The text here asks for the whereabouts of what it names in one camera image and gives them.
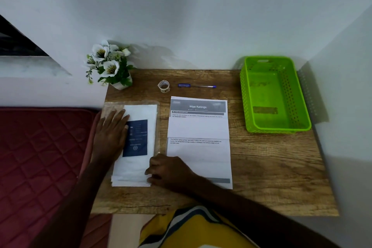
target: hand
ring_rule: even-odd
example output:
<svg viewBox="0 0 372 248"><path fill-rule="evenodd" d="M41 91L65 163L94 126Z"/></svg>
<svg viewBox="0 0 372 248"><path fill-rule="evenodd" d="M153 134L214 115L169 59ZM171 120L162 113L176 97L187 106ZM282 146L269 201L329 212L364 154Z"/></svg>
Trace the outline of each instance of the hand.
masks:
<svg viewBox="0 0 372 248"><path fill-rule="evenodd" d="M122 110L115 116L114 110L107 119L102 118L98 122L93 142L93 161L107 162L111 165L123 151L129 119L129 115L123 117L124 113L125 110Z"/></svg>
<svg viewBox="0 0 372 248"><path fill-rule="evenodd" d="M158 154L150 158L150 167L145 175L152 174L147 182L179 193L187 193L188 187L199 176L180 157Z"/></svg>

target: potted plant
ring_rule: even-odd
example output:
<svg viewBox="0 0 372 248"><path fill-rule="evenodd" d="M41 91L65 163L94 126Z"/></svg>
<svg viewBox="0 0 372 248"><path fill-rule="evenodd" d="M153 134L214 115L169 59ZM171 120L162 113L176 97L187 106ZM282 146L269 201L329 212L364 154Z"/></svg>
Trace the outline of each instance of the potted plant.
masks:
<svg viewBox="0 0 372 248"><path fill-rule="evenodd" d="M92 54L87 55L86 65L89 67L86 77L90 84L93 83L92 72L97 70L101 76L98 82L111 84L118 90L127 88L133 84L130 70L133 65L127 64L127 56L130 55L128 48L109 44L106 40L101 44L95 44Z"/></svg>

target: red quilted fabric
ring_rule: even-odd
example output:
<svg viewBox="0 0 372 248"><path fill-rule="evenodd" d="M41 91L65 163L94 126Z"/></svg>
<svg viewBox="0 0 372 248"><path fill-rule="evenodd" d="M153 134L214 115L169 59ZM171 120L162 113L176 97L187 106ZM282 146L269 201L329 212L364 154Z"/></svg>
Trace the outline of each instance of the red quilted fabric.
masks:
<svg viewBox="0 0 372 248"><path fill-rule="evenodd" d="M56 212L77 182L95 115L72 108L0 109L0 247L27 247ZM91 217L86 237L99 236L98 228L106 235L83 240L84 247L107 246L110 220Z"/></svg>

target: person's left arm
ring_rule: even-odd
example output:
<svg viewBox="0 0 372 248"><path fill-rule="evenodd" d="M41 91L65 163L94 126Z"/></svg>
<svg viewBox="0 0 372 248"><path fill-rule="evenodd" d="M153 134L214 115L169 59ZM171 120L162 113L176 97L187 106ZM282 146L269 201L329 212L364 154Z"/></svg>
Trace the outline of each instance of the person's left arm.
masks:
<svg viewBox="0 0 372 248"><path fill-rule="evenodd" d="M123 150L129 116L120 111L102 118L93 142L93 160L51 221L31 242L30 248L78 248L99 186Z"/></svg>

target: adhesive tape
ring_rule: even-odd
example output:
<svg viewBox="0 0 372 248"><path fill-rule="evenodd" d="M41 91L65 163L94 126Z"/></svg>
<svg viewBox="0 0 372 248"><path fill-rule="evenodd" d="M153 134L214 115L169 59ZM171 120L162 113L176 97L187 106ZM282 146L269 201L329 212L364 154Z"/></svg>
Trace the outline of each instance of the adhesive tape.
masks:
<svg viewBox="0 0 372 248"><path fill-rule="evenodd" d="M160 91L162 93L166 93L166 92L170 91L169 82L168 81L165 81L164 80L164 81L159 82L158 87L160 88Z"/></svg>

